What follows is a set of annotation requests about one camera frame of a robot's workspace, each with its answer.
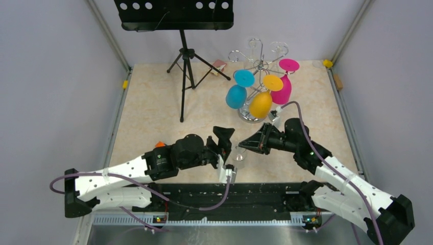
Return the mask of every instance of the music stand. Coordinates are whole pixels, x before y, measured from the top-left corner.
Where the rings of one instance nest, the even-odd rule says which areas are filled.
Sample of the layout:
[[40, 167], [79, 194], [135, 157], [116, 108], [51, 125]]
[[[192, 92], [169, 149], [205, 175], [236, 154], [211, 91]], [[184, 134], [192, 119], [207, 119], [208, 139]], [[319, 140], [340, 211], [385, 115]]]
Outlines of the music stand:
[[[126, 31], [179, 30], [182, 48], [167, 73], [170, 73], [173, 66], [182, 57], [181, 123], [183, 122], [185, 90], [197, 88], [212, 69], [230, 80], [230, 77], [197, 55], [193, 48], [187, 47], [184, 30], [227, 30], [231, 28], [233, 26], [233, 0], [114, 0], [114, 2], [119, 11], [122, 28]], [[190, 62], [194, 57], [210, 67], [208, 73], [197, 84], [194, 83]], [[191, 82], [189, 87], [186, 87], [186, 78]]]

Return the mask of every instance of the white wall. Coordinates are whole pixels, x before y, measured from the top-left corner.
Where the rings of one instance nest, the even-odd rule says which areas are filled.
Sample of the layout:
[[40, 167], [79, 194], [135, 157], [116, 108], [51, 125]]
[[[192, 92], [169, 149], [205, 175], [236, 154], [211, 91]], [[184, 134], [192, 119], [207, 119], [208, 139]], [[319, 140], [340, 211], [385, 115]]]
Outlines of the white wall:
[[376, 1], [337, 70], [373, 184], [412, 200], [405, 244], [431, 244], [433, 2]]
[[[179, 54], [178, 31], [128, 32], [113, 0], [95, 0], [130, 64], [170, 63]], [[189, 48], [209, 61], [227, 60], [231, 50], [244, 50], [248, 37], [269, 44], [283, 41], [288, 57], [330, 59], [352, 23], [362, 0], [234, 0], [234, 26], [225, 31], [185, 31]]]
[[102, 167], [125, 77], [84, 1], [2, 1], [1, 244], [71, 243], [49, 183]]

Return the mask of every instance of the robotic arm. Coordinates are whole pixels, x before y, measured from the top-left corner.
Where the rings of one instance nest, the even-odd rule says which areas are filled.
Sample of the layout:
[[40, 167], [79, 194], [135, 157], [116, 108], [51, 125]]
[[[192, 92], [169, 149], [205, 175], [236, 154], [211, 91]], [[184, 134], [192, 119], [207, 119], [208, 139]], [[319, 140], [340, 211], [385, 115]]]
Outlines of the robotic arm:
[[[326, 209], [341, 216], [360, 227], [377, 244], [371, 215], [363, 198], [348, 184], [352, 182], [370, 204], [384, 244], [400, 244], [415, 226], [411, 201], [403, 195], [393, 197], [367, 183], [341, 164], [329, 150], [312, 141], [317, 152], [333, 169], [323, 164], [308, 144], [301, 127], [299, 118], [288, 119], [284, 124], [284, 132], [271, 123], [265, 123], [257, 133], [240, 142], [239, 146], [266, 155], [271, 149], [294, 153], [293, 158], [301, 168], [340, 190], [333, 191], [317, 181], [310, 181], [300, 190], [306, 197], [304, 206], [311, 210]], [[344, 175], [346, 180], [338, 176], [335, 170]]]
[[152, 194], [140, 187], [131, 185], [129, 177], [137, 183], [151, 183], [156, 180], [174, 177], [179, 170], [211, 164], [217, 169], [220, 182], [235, 180], [233, 165], [225, 165], [231, 152], [230, 137], [234, 129], [213, 127], [218, 144], [211, 136], [206, 145], [202, 138], [189, 134], [172, 145], [154, 148], [131, 161], [123, 164], [79, 173], [75, 169], [65, 171], [65, 175], [76, 174], [76, 177], [65, 178], [65, 217], [80, 217], [96, 211], [114, 207], [144, 208], [151, 203]]

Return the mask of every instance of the white cable tie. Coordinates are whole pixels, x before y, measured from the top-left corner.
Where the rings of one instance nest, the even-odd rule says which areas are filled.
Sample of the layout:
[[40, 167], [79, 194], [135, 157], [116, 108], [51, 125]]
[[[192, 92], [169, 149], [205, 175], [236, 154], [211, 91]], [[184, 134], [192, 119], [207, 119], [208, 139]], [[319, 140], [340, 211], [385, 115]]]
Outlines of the white cable tie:
[[346, 192], [346, 188], [347, 185], [349, 184], [349, 182], [352, 181], [353, 178], [355, 178], [357, 175], [356, 174], [350, 174], [349, 176], [346, 176], [346, 180], [342, 183], [342, 188], [341, 188], [341, 193], [345, 193]]
[[281, 106], [277, 106], [277, 108], [275, 108], [275, 110], [277, 111], [277, 116], [280, 112], [283, 111], [283, 109], [281, 108]]
[[108, 177], [109, 171], [108, 168], [104, 168], [102, 170], [102, 177], [104, 178], [105, 184], [109, 185], [110, 184], [110, 177]]
[[231, 169], [226, 169], [226, 177], [232, 177], [233, 171]]

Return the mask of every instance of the table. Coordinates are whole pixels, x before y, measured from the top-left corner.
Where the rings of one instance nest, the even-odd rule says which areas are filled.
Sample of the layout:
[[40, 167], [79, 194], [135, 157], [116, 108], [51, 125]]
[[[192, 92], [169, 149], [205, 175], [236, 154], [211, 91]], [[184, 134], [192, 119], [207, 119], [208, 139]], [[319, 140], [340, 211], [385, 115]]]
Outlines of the table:
[[[355, 161], [326, 69], [314, 67], [312, 61], [299, 63], [301, 68], [290, 75], [293, 86], [291, 101], [300, 103], [311, 139], [329, 149], [356, 173]], [[192, 63], [192, 66], [196, 80], [208, 70], [202, 63]], [[185, 122], [180, 123], [182, 71], [173, 68], [171, 73], [166, 73], [168, 67], [169, 64], [134, 66], [110, 166], [151, 151], [159, 141], [173, 144], [191, 133], [201, 136], [204, 141], [209, 135], [216, 139], [212, 133], [213, 126], [235, 128], [232, 142], [251, 136], [261, 127], [262, 123], [242, 121], [237, 111], [226, 105], [226, 93], [235, 81], [214, 75], [208, 75], [196, 90], [186, 91]], [[232, 76], [235, 70], [242, 68], [241, 62], [228, 63], [224, 73]], [[288, 106], [281, 112], [280, 130], [284, 121], [291, 117], [298, 117], [295, 106]], [[272, 150], [267, 156], [249, 152], [245, 167], [238, 171], [236, 182], [302, 182], [313, 179], [320, 180], [301, 169], [293, 160], [293, 154]], [[182, 170], [178, 176], [158, 182], [215, 183], [218, 178], [216, 170], [209, 164]]]

